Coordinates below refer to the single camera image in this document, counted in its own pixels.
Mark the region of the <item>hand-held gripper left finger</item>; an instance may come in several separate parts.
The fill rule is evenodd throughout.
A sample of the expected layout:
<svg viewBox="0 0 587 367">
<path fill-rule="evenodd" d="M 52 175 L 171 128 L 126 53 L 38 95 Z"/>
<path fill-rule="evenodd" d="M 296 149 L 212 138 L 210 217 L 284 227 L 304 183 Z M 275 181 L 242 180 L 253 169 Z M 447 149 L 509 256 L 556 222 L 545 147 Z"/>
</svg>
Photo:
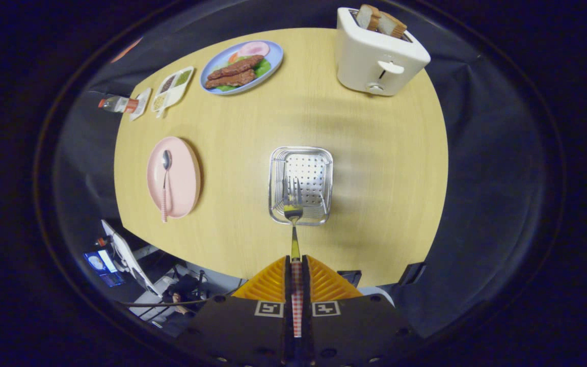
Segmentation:
<svg viewBox="0 0 587 367">
<path fill-rule="evenodd" d="M 204 365 L 281 366 L 292 360 L 289 256 L 276 260 L 231 296 L 214 296 L 179 336 Z"/>
</svg>

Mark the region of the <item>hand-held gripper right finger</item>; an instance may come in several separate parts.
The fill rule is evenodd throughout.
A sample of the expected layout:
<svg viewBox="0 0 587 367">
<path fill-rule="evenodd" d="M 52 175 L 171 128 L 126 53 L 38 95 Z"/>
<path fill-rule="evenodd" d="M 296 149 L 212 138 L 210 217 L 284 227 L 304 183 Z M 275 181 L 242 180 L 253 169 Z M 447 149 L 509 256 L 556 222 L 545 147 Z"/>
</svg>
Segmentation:
<svg viewBox="0 0 587 367">
<path fill-rule="evenodd" d="M 312 256 L 302 258 L 302 358 L 307 366 L 392 366 L 421 337 L 382 294 L 364 295 Z"/>
</svg>

